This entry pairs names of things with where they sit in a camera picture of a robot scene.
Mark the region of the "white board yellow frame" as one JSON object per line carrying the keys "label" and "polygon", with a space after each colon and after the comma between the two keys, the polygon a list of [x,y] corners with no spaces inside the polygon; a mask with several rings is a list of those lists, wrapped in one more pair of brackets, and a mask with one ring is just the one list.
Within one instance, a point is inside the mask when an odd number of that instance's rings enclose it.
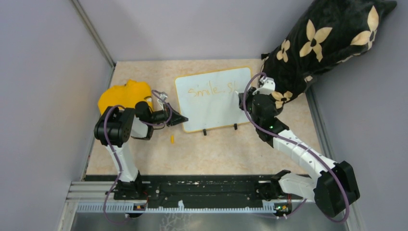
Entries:
{"label": "white board yellow frame", "polygon": [[247,123],[235,91],[243,92],[250,78],[248,66],[210,71],[175,79],[182,124],[186,133]]}

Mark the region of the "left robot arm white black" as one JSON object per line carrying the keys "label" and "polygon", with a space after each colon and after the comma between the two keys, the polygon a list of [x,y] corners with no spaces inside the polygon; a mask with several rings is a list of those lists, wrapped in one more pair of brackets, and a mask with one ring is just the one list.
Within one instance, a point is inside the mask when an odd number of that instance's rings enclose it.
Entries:
{"label": "left robot arm white black", "polygon": [[132,199],[139,199],[144,193],[140,171],[133,163],[129,139],[148,141],[155,127],[171,127],[188,121],[168,103],[164,103],[159,111],[153,111],[145,101],[136,103],[133,108],[108,106],[95,125],[94,136],[106,147],[114,161],[118,171],[117,190],[125,191]]}

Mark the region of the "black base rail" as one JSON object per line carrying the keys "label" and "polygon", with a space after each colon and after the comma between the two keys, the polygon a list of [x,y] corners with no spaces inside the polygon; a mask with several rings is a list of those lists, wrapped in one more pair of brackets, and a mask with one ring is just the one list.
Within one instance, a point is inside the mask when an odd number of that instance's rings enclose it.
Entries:
{"label": "black base rail", "polygon": [[275,175],[112,175],[86,176],[72,182],[67,199],[87,210],[135,213],[294,213],[291,200],[315,203],[333,218],[360,197],[350,174],[335,169],[317,179],[283,170]]}

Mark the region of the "black floral pillow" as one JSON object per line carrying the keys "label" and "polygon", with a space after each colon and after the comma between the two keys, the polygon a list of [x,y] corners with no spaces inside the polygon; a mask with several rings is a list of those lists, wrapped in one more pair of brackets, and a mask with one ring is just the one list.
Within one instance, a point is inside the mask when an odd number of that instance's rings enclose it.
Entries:
{"label": "black floral pillow", "polygon": [[275,82],[267,112],[279,115],[319,76],[367,53],[395,0],[315,0],[273,51],[261,55],[261,71]]}

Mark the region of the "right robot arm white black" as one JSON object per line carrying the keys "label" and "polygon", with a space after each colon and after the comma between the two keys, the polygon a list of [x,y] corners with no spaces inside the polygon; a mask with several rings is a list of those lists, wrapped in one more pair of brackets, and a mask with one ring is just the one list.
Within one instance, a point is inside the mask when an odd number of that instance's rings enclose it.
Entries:
{"label": "right robot arm white black", "polygon": [[348,217],[351,204],[360,198],[353,167],[346,161],[338,163],[329,159],[301,141],[274,115],[270,96],[254,87],[237,95],[239,108],[254,125],[259,138],[289,156],[308,174],[303,177],[288,170],[279,172],[272,181],[273,196],[284,198],[294,194],[314,202],[330,219],[341,212]]}

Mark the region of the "yellow cloth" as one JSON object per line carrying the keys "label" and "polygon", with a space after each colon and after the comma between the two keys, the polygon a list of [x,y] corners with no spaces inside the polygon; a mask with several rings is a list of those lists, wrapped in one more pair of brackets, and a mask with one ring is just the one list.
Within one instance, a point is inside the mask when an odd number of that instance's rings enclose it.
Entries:
{"label": "yellow cloth", "polygon": [[152,92],[146,82],[128,80],[125,85],[114,85],[107,89],[98,100],[98,109],[102,115],[107,107],[121,105],[134,108],[138,102],[146,102],[151,108]]}

